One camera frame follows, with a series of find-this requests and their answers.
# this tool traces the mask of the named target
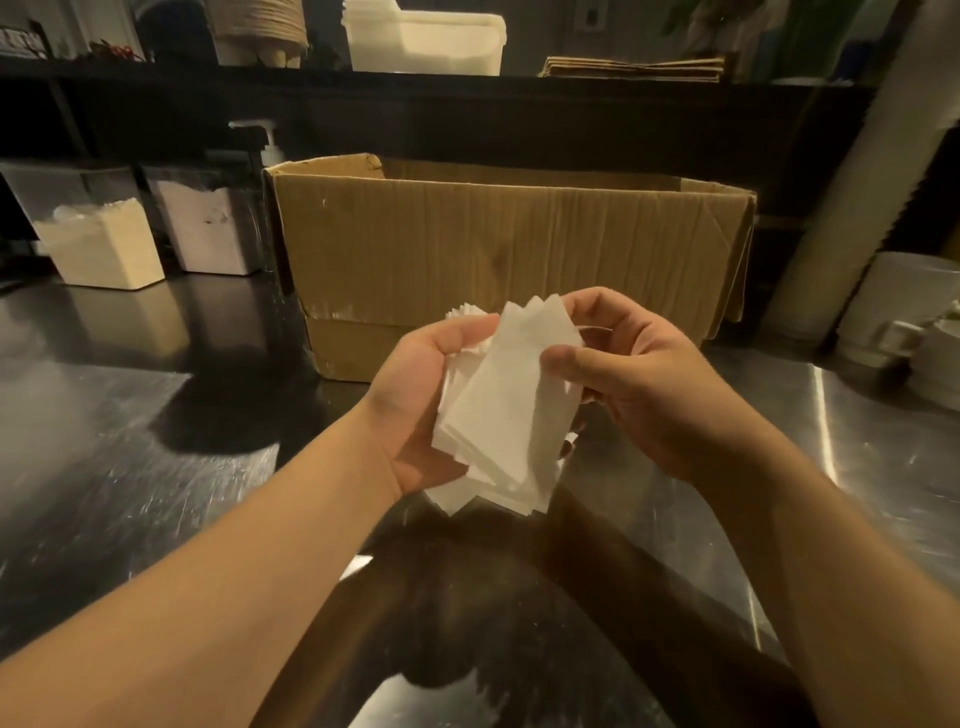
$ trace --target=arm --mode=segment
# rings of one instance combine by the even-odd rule
[[[444,355],[495,326],[405,336],[363,400],[244,503],[0,665],[0,724],[248,725],[387,509],[466,471],[429,447]]]
[[[613,291],[565,297],[591,348],[544,368],[596,393],[708,501],[827,726],[960,723],[960,606],[675,327]]]

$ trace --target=stainless steel counter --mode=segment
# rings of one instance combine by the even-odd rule
[[[0,299],[0,656],[261,484],[363,387],[265,278]],[[862,370],[712,347],[733,386],[960,591],[960,417]],[[546,516],[424,497],[377,527],[258,725],[809,725],[719,524],[599,410]]]

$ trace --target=white powder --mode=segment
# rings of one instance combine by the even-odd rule
[[[147,214],[135,198],[61,205],[33,225],[65,283],[134,290],[163,279]]]
[[[183,270],[245,276],[260,267],[252,211],[242,192],[161,180],[156,194]]]

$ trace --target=right hand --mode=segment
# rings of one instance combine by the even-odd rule
[[[592,390],[666,473],[699,487],[772,427],[666,319],[609,288],[563,300],[586,345],[550,347],[543,369]]]

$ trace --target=forearm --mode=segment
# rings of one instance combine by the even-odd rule
[[[397,496],[347,414],[211,528],[0,665],[0,722],[248,725]]]
[[[701,491],[825,725],[960,720],[953,597],[771,426],[726,472]]]

